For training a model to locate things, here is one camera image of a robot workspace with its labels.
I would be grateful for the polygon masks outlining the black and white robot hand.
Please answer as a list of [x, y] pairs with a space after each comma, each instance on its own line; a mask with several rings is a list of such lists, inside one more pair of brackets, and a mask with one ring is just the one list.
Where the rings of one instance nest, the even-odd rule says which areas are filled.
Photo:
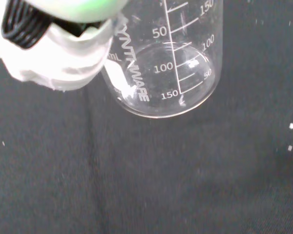
[[126, 0], [0, 0], [0, 59], [16, 80], [58, 91], [102, 70]]

